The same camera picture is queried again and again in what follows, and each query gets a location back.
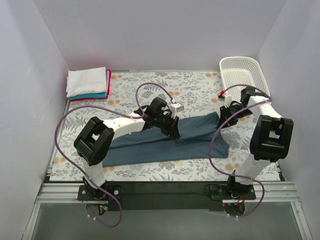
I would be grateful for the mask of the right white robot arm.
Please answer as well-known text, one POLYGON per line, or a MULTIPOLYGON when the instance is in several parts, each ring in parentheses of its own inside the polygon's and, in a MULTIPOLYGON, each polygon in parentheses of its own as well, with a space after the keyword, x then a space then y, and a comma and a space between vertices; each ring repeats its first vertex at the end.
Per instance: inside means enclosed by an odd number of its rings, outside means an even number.
POLYGON ((220 107, 217 130, 237 124, 240 118, 254 115, 257 119, 250 144, 250 154, 241 167, 228 176, 227 182, 217 188, 220 196, 232 199, 252 194, 256 177, 270 164, 288 155, 294 122, 278 114, 270 97, 257 87, 242 84, 240 101, 230 100, 220 107))

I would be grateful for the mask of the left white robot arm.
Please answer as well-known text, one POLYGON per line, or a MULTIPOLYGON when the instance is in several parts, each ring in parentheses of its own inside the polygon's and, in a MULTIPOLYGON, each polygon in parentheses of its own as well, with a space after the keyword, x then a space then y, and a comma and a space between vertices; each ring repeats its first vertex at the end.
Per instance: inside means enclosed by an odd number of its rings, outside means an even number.
POLYGON ((128 117, 107 120, 92 117, 73 143, 83 162, 85 171, 83 182, 90 196, 95 200, 101 200, 106 196, 108 184, 103 173, 103 160, 112 141, 152 127, 159 128, 171 139, 179 139, 177 113, 183 110, 184 106, 180 103, 171 100, 168 104, 156 97, 151 104, 140 106, 128 117))

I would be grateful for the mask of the blue grey t shirt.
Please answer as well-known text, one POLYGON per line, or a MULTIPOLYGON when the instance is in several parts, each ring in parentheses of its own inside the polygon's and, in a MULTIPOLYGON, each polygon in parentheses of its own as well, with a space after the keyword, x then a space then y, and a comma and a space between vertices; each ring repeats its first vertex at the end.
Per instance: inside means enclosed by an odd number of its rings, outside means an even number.
POLYGON ((104 167, 204 159, 219 123, 216 112, 178 121, 179 139, 170 139, 157 127, 123 135, 112 141, 104 167))

